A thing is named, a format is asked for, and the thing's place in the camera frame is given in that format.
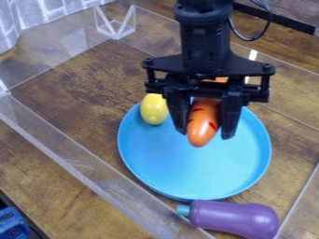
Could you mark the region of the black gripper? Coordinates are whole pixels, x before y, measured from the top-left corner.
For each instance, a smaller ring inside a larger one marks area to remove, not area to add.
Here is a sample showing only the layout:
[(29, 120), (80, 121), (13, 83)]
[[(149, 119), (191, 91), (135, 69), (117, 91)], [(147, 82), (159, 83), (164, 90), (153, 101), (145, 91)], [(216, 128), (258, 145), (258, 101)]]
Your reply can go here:
[(176, 130), (187, 134), (191, 97), (221, 98), (221, 138), (235, 136), (241, 107), (270, 100), (275, 67), (235, 55), (231, 35), (233, 0), (177, 0), (180, 54), (148, 58), (145, 90), (167, 95)]

